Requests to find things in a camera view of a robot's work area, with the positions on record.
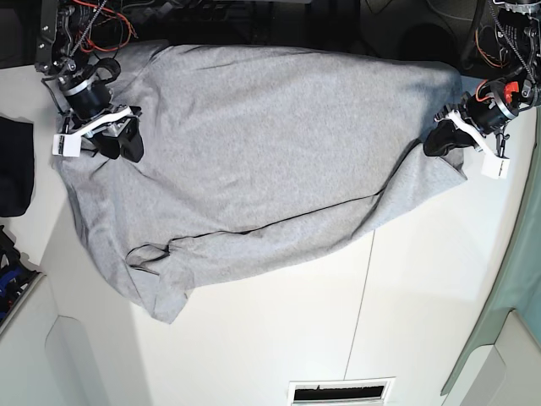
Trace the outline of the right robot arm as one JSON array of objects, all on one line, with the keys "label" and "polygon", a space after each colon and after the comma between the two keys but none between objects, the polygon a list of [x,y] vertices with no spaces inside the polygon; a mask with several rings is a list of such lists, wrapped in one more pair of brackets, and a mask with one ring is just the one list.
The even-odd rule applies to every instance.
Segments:
[{"label": "right robot arm", "polygon": [[78,157],[88,141],[109,159],[141,160],[141,109],[115,103],[111,87],[121,74],[117,54],[135,36],[105,1],[42,3],[35,67],[62,120],[53,155]]}]

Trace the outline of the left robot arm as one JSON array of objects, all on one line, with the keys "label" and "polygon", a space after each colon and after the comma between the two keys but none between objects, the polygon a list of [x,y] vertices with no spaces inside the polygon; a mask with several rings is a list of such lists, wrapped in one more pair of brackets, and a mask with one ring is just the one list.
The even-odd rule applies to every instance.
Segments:
[{"label": "left robot arm", "polygon": [[470,146],[482,151],[490,134],[496,139],[495,156],[505,156],[507,124],[540,105],[540,2],[478,1],[461,67],[472,69],[475,58],[494,72],[435,115],[437,127],[424,141],[426,156]]}]

